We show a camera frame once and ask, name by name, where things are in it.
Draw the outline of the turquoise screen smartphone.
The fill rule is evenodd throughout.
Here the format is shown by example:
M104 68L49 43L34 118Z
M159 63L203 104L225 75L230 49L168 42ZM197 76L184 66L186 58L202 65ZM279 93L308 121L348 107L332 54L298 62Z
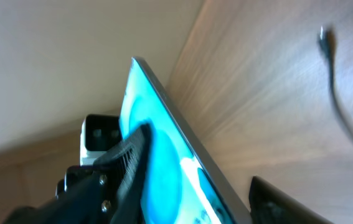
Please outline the turquoise screen smartphone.
M152 131L140 206L145 223L251 223L247 207L192 132L147 62L133 57L120 113L123 138Z

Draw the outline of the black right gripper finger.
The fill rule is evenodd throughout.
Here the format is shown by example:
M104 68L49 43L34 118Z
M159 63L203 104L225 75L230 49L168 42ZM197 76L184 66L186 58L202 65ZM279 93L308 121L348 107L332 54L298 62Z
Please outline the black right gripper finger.
M259 176L252 177L248 198L256 224L331 223Z

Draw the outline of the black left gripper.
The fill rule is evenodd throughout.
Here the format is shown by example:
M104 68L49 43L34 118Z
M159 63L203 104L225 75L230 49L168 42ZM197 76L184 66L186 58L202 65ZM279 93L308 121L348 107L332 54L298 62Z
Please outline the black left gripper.
M91 175L41 207L15 209L4 223L137 223L151 143L151 127L143 123L96 159L93 166L80 167L81 170L91 169ZM115 175L111 191L109 174ZM104 212L102 203L106 200L110 201L111 208Z

